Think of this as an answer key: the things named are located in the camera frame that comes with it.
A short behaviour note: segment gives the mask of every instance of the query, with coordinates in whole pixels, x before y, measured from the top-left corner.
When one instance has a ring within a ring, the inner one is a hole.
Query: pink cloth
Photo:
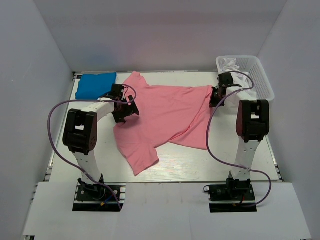
[[[137,92],[140,116],[126,117],[126,123],[118,123],[113,132],[135,176],[159,160],[155,148],[167,142],[207,149],[211,86],[150,86],[139,72],[124,83]],[[126,95],[134,93],[130,89]]]

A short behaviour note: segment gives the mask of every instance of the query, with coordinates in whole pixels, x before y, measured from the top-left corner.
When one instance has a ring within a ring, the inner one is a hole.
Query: white plastic basket
[[[239,66],[240,72],[248,72],[249,76],[252,78],[254,82],[253,91],[256,92],[258,99],[265,99],[271,102],[275,99],[274,91],[271,88],[269,79],[266,75],[262,64],[256,56],[218,56],[215,60],[216,65],[218,67],[219,74],[222,74],[221,65],[223,63],[223,59],[235,59],[235,64]],[[251,86],[251,82],[249,79],[246,80],[249,86]]]

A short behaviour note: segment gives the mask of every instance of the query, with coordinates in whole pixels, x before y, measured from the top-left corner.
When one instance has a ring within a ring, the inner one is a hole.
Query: white wall
[[[52,152],[47,116],[72,72],[32,0],[0,1],[0,33],[0,238],[17,240]]]
[[[35,0],[73,71],[212,70],[258,55],[286,0]]]
[[[275,93],[270,140],[320,239],[320,1],[289,0],[258,57]]]

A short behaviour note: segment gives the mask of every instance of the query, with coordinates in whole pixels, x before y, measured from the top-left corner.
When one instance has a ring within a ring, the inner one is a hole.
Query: purple cable
[[[137,98],[137,92],[136,92],[136,90],[135,90],[133,87],[127,85],[127,84],[122,84],[122,85],[123,85],[123,86],[126,86],[126,87],[128,87],[128,88],[130,88],[130,89],[133,90],[133,92],[134,92],[134,98],[133,98],[131,101],[122,102],[122,101],[115,101],[115,100],[104,100],[103,103],[116,103],[116,104],[130,104],[130,103],[132,103],[132,102]],[[74,102],[100,103],[101,101],[100,101],[100,100],[67,100],[67,101],[62,101],[62,102],[58,103],[57,105],[55,105],[55,106],[52,108],[52,110],[50,111],[49,116],[48,116],[48,120],[47,120],[47,131],[48,131],[49,141],[50,141],[50,144],[51,144],[51,146],[52,146],[52,149],[53,149],[53,151],[55,152],[55,154],[57,154],[63,161],[65,161],[67,164],[69,164],[69,165],[71,165],[71,166],[79,169],[79,170],[80,170],[82,173],[84,173],[84,174],[87,176],[87,178],[90,179],[93,183],[98,184],[98,185],[100,185],[100,186],[103,186],[103,187],[109,189],[110,192],[111,192],[111,194],[112,194],[112,196],[114,196],[114,198],[115,198],[115,200],[116,200],[116,203],[118,204],[119,209],[120,209],[120,211],[121,211],[121,205],[120,205],[120,203],[119,203],[119,200],[118,200],[117,196],[114,194],[114,191],[111,189],[111,187],[109,187],[109,186],[106,185],[106,184],[103,184],[103,183],[101,183],[101,182],[98,182],[98,181],[94,180],[82,167],[80,167],[80,166],[78,166],[78,165],[76,165],[76,164],[73,164],[72,162],[68,161],[66,158],[64,158],[64,157],[60,154],[60,152],[58,151],[58,149],[57,149],[56,146],[55,146],[55,143],[54,143],[54,141],[53,141],[52,134],[51,134],[51,116],[52,116],[52,114],[54,113],[54,111],[56,110],[56,108],[58,108],[59,106],[61,106],[61,105],[63,105],[63,104],[67,104],[67,103],[74,103]]]
[[[245,166],[241,166],[241,165],[236,165],[236,164],[232,164],[232,163],[228,163],[228,162],[225,162],[225,161],[222,161],[220,160],[219,158],[217,158],[210,150],[210,147],[209,147],[209,131],[210,131],[210,125],[211,125],[211,122],[212,122],[212,119],[216,113],[216,111],[218,110],[218,108],[221,106],[221,104],[228,98],[230,97],[231,95],[233,94],[236,94],[236,93],[239,93],[241,91],[244,91],[244,90],[251,90],[255,87],[255,84],[254,84],[254,81],[252,80],[252,78],[250,76],[248,76],[247,74],[241,72],[241,71],[228,71],[228,73],[238,73],[238,74],[242,74],[244,76],[246,76],[248,79],[250,79],[251,83],[252,83],[252,86],[251,87],[248,87],[248,88],[243,88],[243,89],[239,89],[239,90],[235,90],[233,92],[231,92],[230,94],[226,95],[218,104],[217,106],[215,107],[212,115],[210,116],[210,119],[209,119],[209,122],[208,122],[208,126],[206,128],[206,134],[205,134],[205,143],[206,143],[206,147],[208,149],[208,152],[209,154],[211,155],[211,157],[213,157],[215,160],[217,160],[219,163],[221,164],[224,164],[224,165],[228,165],[230,167],[236,167],[236,168],[240,168],[240,169],[247,169],[247,167]],[[253,170],[253,169],[250,169],[250,172],[253,172],[253,173],[260,173],[260,174],[263,174],[265,175],[268,180],[269,180],[269,189],[268,189],[268,192],[266,193],[266,195],[258,202],[254,203],[254,204],[250,204],[250,205],[246,205],[246,206],[243,206],[243,207],[254,207],[254,206],[257,206],[258,204],[262,203],[264,200],[267,199],[267,197],[269,196],[270,192],[271,192],[271,188],[272,188],[272,181],[271,181],[271,178],[268,176],[268,174],[266,174],[265,172],[263,171],[260,171],[260,170]]]

